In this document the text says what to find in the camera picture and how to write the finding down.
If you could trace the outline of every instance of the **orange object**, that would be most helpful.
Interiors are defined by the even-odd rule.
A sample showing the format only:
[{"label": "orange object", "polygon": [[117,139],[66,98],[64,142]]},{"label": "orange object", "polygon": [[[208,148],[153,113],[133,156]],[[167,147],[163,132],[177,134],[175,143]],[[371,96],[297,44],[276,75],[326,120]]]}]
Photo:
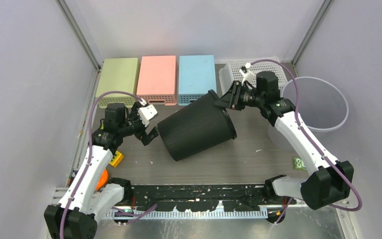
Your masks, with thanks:
[{"label": "orange object", "polygon": [[95,191],[100,190],[102,187],[106,185],[106,183],[109,181],[109,173],[106,169],[104,169],[103,173],[101,174],[101,177],[97,183]]}]

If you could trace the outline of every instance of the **white trash can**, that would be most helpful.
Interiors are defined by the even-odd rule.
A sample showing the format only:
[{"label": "white trash can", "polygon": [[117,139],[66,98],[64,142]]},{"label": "white trash can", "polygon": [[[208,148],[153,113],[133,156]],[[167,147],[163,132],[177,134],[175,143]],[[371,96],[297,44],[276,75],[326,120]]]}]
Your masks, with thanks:
[{"label": "white trash can", "polygon": [[[327,132],[340,128],[348,118],[349,107],[345,96],[335,86],[319,78],[297,77],[299,86],[299,113],[312,133],[321,139]],[[281,90],[281,97],[296,103],[296,91],[293,81],[289,81]],[[270,140],[277,147],[294,151],[291,144],[275,128],[269,125]]]}]

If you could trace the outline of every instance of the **green box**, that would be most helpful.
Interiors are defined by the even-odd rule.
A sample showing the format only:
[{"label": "green box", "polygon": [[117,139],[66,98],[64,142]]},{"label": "green box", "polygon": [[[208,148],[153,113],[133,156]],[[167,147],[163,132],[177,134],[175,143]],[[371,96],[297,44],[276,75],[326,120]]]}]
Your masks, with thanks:
[{"label": "green box", "polygon": [[[126,91],[136,94],[139,72],[138,58],[105,59],[97,86],[96,98],[108,91]],[[98,103],[100,108],[106,108],[110,103],[124,103],[132,107],[135,98],[122,94],[104,96]]]}]

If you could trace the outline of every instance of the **gray floor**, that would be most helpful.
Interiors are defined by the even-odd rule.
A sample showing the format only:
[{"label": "gray floor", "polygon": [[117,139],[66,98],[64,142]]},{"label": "gray floor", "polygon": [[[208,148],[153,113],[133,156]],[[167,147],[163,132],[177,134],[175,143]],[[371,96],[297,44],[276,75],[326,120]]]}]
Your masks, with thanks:
[{"label": "gray floor", "polygon": [[289,208],[277,227],[264,219],[141,220],[118,227],[99,223],[99,239],[343,239],[336,210]]},{"label": "gray floor", "polygon": [[[216,76],[224,65],[216,65]],[[155,126],[180,106],[156,105],[159,116],[151,123]],[[238,137],[185,160],[175,162],[168,154],[160,137],[148,146],[136,138],[127,137],[119,147],[125,155],[117,168],[108,166],[111,177],[131,180],[133,184],[223,184],[261,183],[265,179],[286,174],[292,177],[307,177],[307,174],[292,168],[296,153],[288,153],[275,147],[267,135],[268,122],[259,110],[229,111]],[[98,108],[94,129],[104,110]]]}]

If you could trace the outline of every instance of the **white bin rim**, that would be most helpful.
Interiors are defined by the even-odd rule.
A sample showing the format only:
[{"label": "white bin rim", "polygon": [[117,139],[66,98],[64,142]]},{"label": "white bin rim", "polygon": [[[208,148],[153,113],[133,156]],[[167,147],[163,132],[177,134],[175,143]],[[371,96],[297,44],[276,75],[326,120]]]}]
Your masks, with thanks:
[{"label": "white bin rim", "polygon": [[[344,102],[345,102],[345,105],[346,105],[346,114],[345,114],[345,117],[344,119],[342,120],[342,122],[340,122],[338,125],[334,126],[334,127],[330,127],[330,128],[315,128],[315,127],[311,127],[311,126],[308,126],[307,127],[311,130],[311,131],[315,131],[315,132],[330,132],[330,131],[334,131],[334,130],[337,130],[338,128],[340,128],[345,122],[346,120],[348,119],[348,115],[349,115],[349,105],[348,105],[348,101],[346,100],[346,97],[342,94],[342,92],[337,89],[334,85],[330,84],[329,82],[323,80],[323,79],[320,79],[320,78],[317,78],[317,77],[312,77],[312,76],[300,76],[300,77],[296,77],[295,78],[296,80],[300,80],[300,79],[313,79],[313,80],[319,80],[323,83],[326,83],[328,84],[329,86],[333,87],[337,92],[339,92],[339,94],[342,96]],[[284,93],[284,90],[285,88],[291,84],[293,82],[293,80],[290,80],[286,83],[286,85],[283,86],[282,90],[281,90],[281,97],[283,97],[283,93]]]}]

